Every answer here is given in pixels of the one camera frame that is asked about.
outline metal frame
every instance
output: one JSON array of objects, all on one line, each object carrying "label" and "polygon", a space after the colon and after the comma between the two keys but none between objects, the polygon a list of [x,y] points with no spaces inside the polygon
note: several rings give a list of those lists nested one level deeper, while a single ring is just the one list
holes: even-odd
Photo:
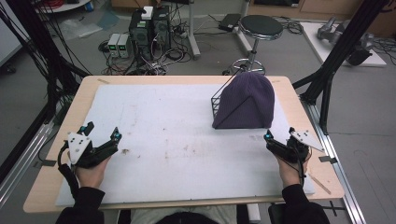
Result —
[{"label": "metal frame", "polygon": [[19,185],[22,177],[26,173],[32,161],[35,159],[38,151],[46,142],[48,136],[52,131],[54,119],[55,117],[53,117],[48,124],[41,125],[40,129],[32,138],[32,141],[29,143],[28,147],[24,150],[18,161],[15,162],[11,171],[8,173],[7,178],[1,183],[0,209],[7,202],[9,196],[14,191],[14,189]]},{"label": "metal frame", "polygon": [[[250,0],[245,0],[244,3],[242,4],[241,8],[241,16],[245,17],[248,14],[248,4],[250,3]],[[197,41],[195,40],[194,36],[194,0],[190,0],[189,2],[189,30],[187,31],[187,35],[190,41],[190,46],[193,54],[193,59],[197,60],[199,57],[201,57],[201,51],[198,48]],[[233,28],[233,32],[236,33],[236,36],[238,39],[241,41],[242,47],[246,51],[246,54],[248,55],[249,52],[251,52],[251,46],[248,43],[247,39],[245,36],[242,34],[242,32],[238,29],[238,27]]]},{"label": "metal frame", "polygon": [[332,167],[334,168],[335,173],[340,180],[341,185],[345,191],[345,195],[343,197],[343,202],[345,204],[346,210],[349,214],[349,218],[352,223],[355,224],[363,224],[366,223],[363,213],[361,212],[361,208],[358,205],[358,201],[353,193],[352,187],[350,187],[349,182],[347,180],[347,176],[344,172],[344,169],[338,160],[337,153],[335,152],[334,146],[332,145],[332,140],[330,136],[327,135],[320,128],[319,125],[319,112],[315,105],[309,105],[305,102],[302,102],[302,105],[307,112],[308,117],[311,119],[311,123],[314,126],[314,129],[318,135],[320,143],[323,145],[325,152],[331,158],[335,158],[338,162],[334,163]]},{"label": "metal frame", "polygon": [[[13,11],[26,33],[30,36],[34,43],[37,53],[34,53],[31,46],[24,40],[20,33],[14,27],[12,21],[8,19],[7,14],[0,12],[0,19],[4,21],[10,31],[20,40],[24,49],[36,62],[40,73],[47,80],[48,102],[32,123],[30,128],[24,134],[18,144],[12,149],[6,160],[0,166],[0,183],[7,177],[8,172],[11,171],[12,166],[17,162],[23,151],[37,132],[40,125],[48,123],[55,115],[57,102],[63,95],[74,95],[78,89],[78,82],[76,76],[86,77],[89,74],[72,63],[68,62],[57,49],[55,43],[50,36],[48,28],[43,24],[42,20],[35,11],[34,6],[30,1],[25,0],[6,0],[9,8]],[[62,85],[60,91],[57,83]]]},{"label": "metal frame", "polygon": [[[366,32],[367,28],[387,2],[386,0],[363,1],[319,70],[292,84],[293,88],[297,89],[307,83],[311,83],[306,92],[300,95],[300,100],[305,110],[308,112],[308,117],[311,118],[312,124],[314,125],[319,140],[325,148],[327,155],[336,160],[338,160],[338,156],[327,132],[332,79],[343,61],[354,51],[355,45],[359,42],[361,36]],[[315,104],[322,92],[321,109],[320,112],[318,112]],[[345,203],[350,220],[352,223],[356,224],[366,223],[340,161],[338,160],[338,162],[334,163],[332,166],[344,188],[345,196],[343,197],[343,202]]]},{"label": "metal frame", "polygon": [[329,115],[332,79],[344,60],[354,51],[355,45],[359,43],[367,28],[374,21],[387,2],[387,0],[363,1],[355,16],[350,21],[348,27],[343,32],[319,70],[314,74],[293,83],[294,89],[311,83],[306,92],[301,94],[301,100],[308,102],[310,105],[314,105],[317,98],[323,92],[319,125],[325,134],[328,133],[327,117]]}]

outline electronic equipment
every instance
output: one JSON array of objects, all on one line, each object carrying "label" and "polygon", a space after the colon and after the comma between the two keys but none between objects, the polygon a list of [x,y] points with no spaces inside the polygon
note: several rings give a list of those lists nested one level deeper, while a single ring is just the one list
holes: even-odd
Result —
[{"label": "electronic equipment", "polygon": [[154,35],[157,40],[157,49],[168,50],[171,48],[169,6],[157,7],[152,17]]},{"label": "electronic equipment", "polygon": [[227,14],[219,24],[219,29],[231,32],[241,19],[241,14]]},{"label": "electronic equipment", "polygon": [[254,0],[256,5],[297,7],[300,0]]},{"label": "electronic equipment", "polygon": [[120,58],[129,58],[132,54],[132,43],[129,35],[122,34],[119,42],[117,43]]},{"label": "electronic equipment", "polygon": [[152,21],[142,20],[142,10],[132,14],[129,35],[133,42],[134,54],[140,54],[146,60],[152,60],[151,42],[153,40]]},{"label": "electronic equipment", "polygon": [[113,58],[120,57],[119,51],[117,49],[117,43],[119,42],[120,34],[113,34],[107,42],[108,50]]},{"label": "electronic equipment", "polygon": [[[334,31],[332,31],[332,26],[335,22],[335,17],[331,17],[329,21],[318,28],[317,38],[319,40],[327,39],[329,43],[335,45],[341,38],[348,27],[350,20],[343,21],[340,23]],[[346,61],[351,65],[359,65],[363,63],[368,57],[373,54],[370,50],[374,47],[374,35],[370,33],[365,33],[360,41],[354,46],[354,49],[346,56]]]},{"label": "electronic equipment", "polygon": [[188,5],[190,3],[190,0],[163,0],[163,2],[180,3],[183,5]]},{"label": "electronic equipment", "polygon": [[[110,135],[110,140],[99,147],[93,147],[91,138],[88,136],[93,129],[93,123],[81,126],[77,133],[69,133],[67,141],[59,151],[58,170],[69,184],[73,198],[78,196],[78,180],[74,174],[76,167],[92,168],[118,151],[118,144],[122,138],[116,127]],[[71,166],[62,164],[62,155],[69,149]]]}]

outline white board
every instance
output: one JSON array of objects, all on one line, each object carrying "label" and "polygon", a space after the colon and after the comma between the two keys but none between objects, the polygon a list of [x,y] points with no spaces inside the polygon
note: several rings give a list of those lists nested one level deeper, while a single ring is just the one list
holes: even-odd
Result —
[{"label": "white board", "polygon": [[[98,147],[115,127],[122,134],[101,186],[103,203],[281,195],[278,166],[263,140],[265,129],[211,127],[210,98],[220,86],[101,86],[84,123],[95,126],[89,137]],[[276,100],[271,131],[286,143],[288,130]],[[304,190],[315,192],[310,178]],[[64,181],[56,204],[73,203]]]},{"label": "white board", "polygon": [[[324,23],[313,23],[313,22],[301,22],[301,25],[304,27],[304,34],[308,38],[309,43],[317,54],[318,58],[322,63],[326,61],[330,52],[332,51],[333,45],[329,43],[326,39],[318,39],[317,33],[318,29],[323,26]],[[367,66],[367,67],[382,67],[387,65],[384,60],[382,60],[378,54],[376,54],[373,50],[370,50],[370,53],[373,55],[367,58],[363,63],[358,66]],[[343,62],[342,65],[349,65],[346,61]]]}]

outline desk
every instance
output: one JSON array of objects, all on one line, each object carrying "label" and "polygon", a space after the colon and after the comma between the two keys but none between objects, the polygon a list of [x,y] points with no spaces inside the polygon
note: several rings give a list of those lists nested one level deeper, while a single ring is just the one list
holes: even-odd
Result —
[{"label": "desk", "polygon": [[[142,85],[142,84],[222,84],[229,77],[223,76],[167,76],[167,77],[85,77],[73,104],[64,119],[54,143],[49,150],[47,160],[55,161],[59,149],[64,144],[67,133],[78,130],[90,110],[96,90],[100,85],[122,84],[122,85]],[[286,77],[268,77],[276,91],[287,120],[296,130],[308,130],[313,133],[314,129],[310,124],[303,107]],[[339,199],[344,196],[343,188],[328,162],[320,162],[318,157],[324,156],[322,152],[313,150],[312,158],[309,162],[308,173],[314,177],[315,194],[309,195],[310,200],[319,199]],[[55,206],[63,177],[58,172],[57,167],[42,167],[38,177],[24,204],[24,211],[27,213],[59,212],[63,208]],[[142,208],[142,207],[166,207],[166,206],[191,206],[207,204],[227,204],[227,203],[264,203],[280,202],[279,197],[252,197],[241,199],[221,199],[221,200],[201,200],[187,202],[164,202],[164,203],[123,203],[105,204],[102,209],[121,208]]]},{"label": "desk", "polygon": [[[304,27],[304,35],[306,38],[308,38],[309,43],[311,44],[315,53],[318,55],[320,62],[324,63],[334,46],[329,43],[328,40],[319,40],[317,37],[318,29],[322,27],[323,23],[301,22],[301,25]],[[384,67],[387,65],[384,60],[382,60],[372,49],[370,50],[370,53],[373,55],[366,59],[363,63],[359,64],[359,66]],[[352,66],[350,63],[347,63],[347,61],[344,61],[342,65]]]},{"label": "desk", "polygon": [[[242,7],[241,7],[241,18],[245,17],[248,14],[248,4],[250,0],[243,0]],[[201,52],[198,49],[197,42],[194,36],[194,0],[190,0],[189,3],[189,31],[188,31],[188,38],[191,45],[191,50],[193,54],[193,59],[196,60],[201,56]],[[244,47],[245,52],[247,55],[251,52],[251,46],[248,43],[247,39],[245,38],[244,34],[239,30],[239,27],[234,27],[233,32],[236,33],[238,39],[241,41],[242,46]]]}]

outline black cable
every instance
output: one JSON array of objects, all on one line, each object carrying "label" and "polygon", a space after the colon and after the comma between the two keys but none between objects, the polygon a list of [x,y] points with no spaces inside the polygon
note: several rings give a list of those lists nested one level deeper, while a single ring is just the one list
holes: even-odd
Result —
[{"label": "black cable", "polygon": [[396,40],[378,38],[374,42],[375,52],[387,54],[393,65],[396,65],[396,57],[391,54],[396,53]]},{"label": "black cable", "polygon": [[131,64],[123,71],[123,75],[125,76],[127,73],[128,73],[128,71],[129,71],[129,69],[131,69],[131,67],[134,65],[134,62],[136,61],[136,57],[134,57],[134,59],[132,60],[132,62],[131,62]]},{"label": "black cable", "polygon": [[291,34],[302,35],[304,33],[304,27],[297,21],[293,21],[288,17],[274,16],[273,18],[279,21],[283,29],[289,31]]},{"label": "black cable", "polygon": [[[175,53],[175,52],[178,53],[178,56],[176,56],[176,57],[171,55],[172,53]],[[180,51],[180,50],[177,50],[177,49],[169,49],[168,51],[165,52],[166,58],[171,59],[173,61],[177,61],[177,60],[183,59],[184,55],[185,55],[185,51]]]},{"label": "black cable", "polygon": [[108,43],[108,40],[102,41],[102,43],[100,43],[98,46],[99,51],[104,52],[104,53],[109,53],[110,49],[108,48],[107,43]]},{"label": "black cable", "polygon": [[216,20],[216,18],[214,18],[213,16],[211,16],[211,15],[207,15],[207,16],[210,17],[210,18],[212,18],[214,21],[216,21],[216,22],[218,22],[218,23],[221,23],[221,21]]},{"label": "black cable", "polygon": [[134,0],[134,2],[137,4],[138,7],[141,7],[137,0]]},{"label": "black cable", "polygon": [[55,133],[49,140],[47,140],[47,142],[45,142],[45,143],[43,144],[43,146],[41,146],[41,148],[38,150],[38,152],[37,152],[37,157],[38,157],[38,159],[39,159],[40,161],[44,161],[44,160],[41,158],[41,156],[40,156],[41,150],[44,148],[44,146],[45,146],[46,144],[48,144],[48,143],[56,136],[56,134],[57,134],[58,132],[59,132],[59,130],[56,131],[56,133]]},{"label": "black cable", "polygon": [[180,17],[180,11],[179,11],[179,9],[180,8],[182,8],[182,7],[184,7],[185,5],[181,5],[180,7],[178,6],[178,3],[176,3],[176,9],[175,9],[175,13],[173,14],[173,16],[171,17],[171,21],[173,20],[173,18],[176,16],[176,14],[178,15],[178,17],[179,17],[179,20],[180,20],[180,22],[181,22],[181,17]]},{"label": "black cable", "polygon": [[76,54],[73,52],[73,50],[71,50],[69,48],[69,46],[66,44],[66,41],[64,39],[64,35],[62,34],[61,28],[59,26],[58,21],[56,20],[56,16],[54,16],[54,20],[55,20],[55,24],[56,27],[54,26],[54,24],[52,24],[52,22],[50,22],[49,24],[51,25],[52,29],[54,29],[54,31],[56,32],[56,34],[60,37],[62,44],[64,45],[64,48],[66,49],[66,53],[69,56],[70,62],[72,64],[74,64],[73,62],[73,58],[71,57],[70,53],[76,58],[76,60],[79,62],[79,64],[90,74],[92,75],[92,73],[88,70],[87,67],[85,67],[85,65],[79,60],[79,58],[76,56]]}]

